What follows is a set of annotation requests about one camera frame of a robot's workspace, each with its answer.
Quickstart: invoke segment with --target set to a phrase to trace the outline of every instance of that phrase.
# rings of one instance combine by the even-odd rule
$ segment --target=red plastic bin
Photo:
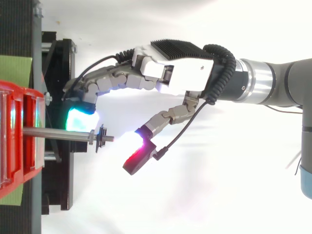
[[[24,126],[45,127],[45,100],[42,93],[24,89]],[[24,182],[34,177],[44,165],[44,139],[33,136],[23,138]]]
[[[24,89],[0,81],[0,198],[23,183]]]

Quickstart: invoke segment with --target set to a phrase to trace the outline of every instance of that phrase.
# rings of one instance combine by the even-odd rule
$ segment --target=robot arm
[[[157,88],[161,93],[186,91],[181,105],[156,114],[137,129],[136,133],[144,139],[144,147],[123,166],[131,175],[153,156],[159,159],[151,138],[168,124],[190,119],[200,98],[212,105],[220,99],[280,107],[303,106],[302,191],[312,198],[312,59],[270,64],[235,60],[224,50],[219,53],[224,56],[218,56],[218,49],[220,47],[201,50],[189,42],[176,40],[161,40],[136,47],[130,61],[85,75],[74,87],[74,95],[68,99],[86,103],[83,107],[89,106],[87,109],[92,113],[97,97],[112,89]],[[68,90],[73,82],[66,84],[64,90]]]

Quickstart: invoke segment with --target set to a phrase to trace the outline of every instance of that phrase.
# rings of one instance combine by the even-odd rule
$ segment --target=metal rod
[[[73,132],[66,131],[62,129],[53,129],[53,128],[32,128],[24,127],[23,134],[26,136],[33,137],[42,137],[48,139],[57,139],[57,140],[72,140],[72,141],[85,141],[92,142],[97,140],[97,135],[91,131],[90,133],[84,132]],[[103,136],[103,141],[114,141],[113,136]]]

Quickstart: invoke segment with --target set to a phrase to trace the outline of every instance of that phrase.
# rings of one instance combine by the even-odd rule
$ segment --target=white background
[[[41,0],[43,30],[78,46],[76,75],[98,59],[170,38],[217,43],[236,58],[289,62],[312,57],[306,0]],[[100,123],[120,137],[183,97],[114,91],[97,102]],[[162,148],[183,124],[155,139]],[[44,234],[312,233],[312,201],[300,191],[296,163],[301,115],[218,101],[198,115],[160,161],[137,174],[108,144],[75,155],[74,205],[50,207]]]

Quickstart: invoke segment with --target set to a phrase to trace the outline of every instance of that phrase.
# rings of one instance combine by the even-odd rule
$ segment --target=light blue cap
[[[312,174],[307,172],[302,166],[301,170],[301,191],[303,194],[312,199]]]

